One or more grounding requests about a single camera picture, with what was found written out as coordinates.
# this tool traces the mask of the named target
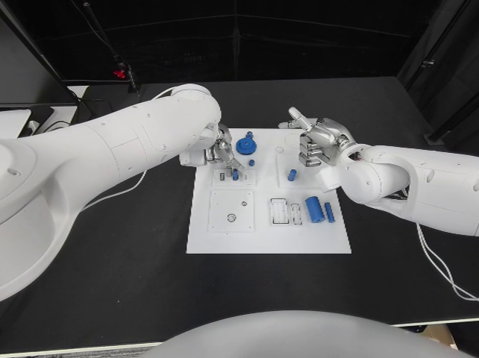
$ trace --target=blue cylinder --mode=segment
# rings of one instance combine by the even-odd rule
[[[306,199],[306,207],[309,212],[309,218],[312,222],[322,222],[325,220],[322,206],[319,205],[318,197],[311,196]]]
[[[295,180],[295,176],[296,176],[296,170],[292,169],[290,173],[288,174],[288,181],[293,181]]]
[[[328,222],[334,222],[334,215],[332,215],[332,210],[331,210],[331,204],[325,203],[324,204],[324,208],[325,208],[325,214],[328,215]]]
[[[247,136],[236,142],[236,150],[241,155],[250,155],[256,151],[257,145],[252,138],[253,134],[249,131]]]

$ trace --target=black wall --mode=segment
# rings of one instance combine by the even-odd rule
[[[64,79],[116,79],[109,51],[70,0],[5,3]],[[82,8],[82,0],[74,3]],[[146,83],[396,75],[439,0],[90,5]]]

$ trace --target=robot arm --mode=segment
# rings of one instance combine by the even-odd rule
[[[218,103],[197,85],[87,123],[0,139],[0,301],[45,270],[86,203],[179,155],[243,170]]]
[[[479,158],[410,148],[358,144],[331,119],[306,119],[290,108],[302,128],[300,163],[319,166],[324,192],[339,186],[349,199],[449,233],[479,236]],[[391,196],[407,189],[406,198]]]

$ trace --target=black mat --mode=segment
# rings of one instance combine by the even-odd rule
[[[275,128],[296,106],[339,121],[358,142],[426,147],[426,123],[394,78],[204,85],[230,127]],[[167,87],[143,86],[142,99]],[[107,99],[115,109],[138,101],[123,86],[92,87],[86,97]],[[0,353],[164,341],[269,310],[329,311],[390,324],[479,317],[479,304],[455,296],[426,261],[413,223],[357,205],[342,191],[351,255],[185,254],[192,180],[194,169],[171,160],[132,192],[80,214],[47,271],[0,304]],[[479,295],[479,238],[427,228],[424,235],[459,284]]]

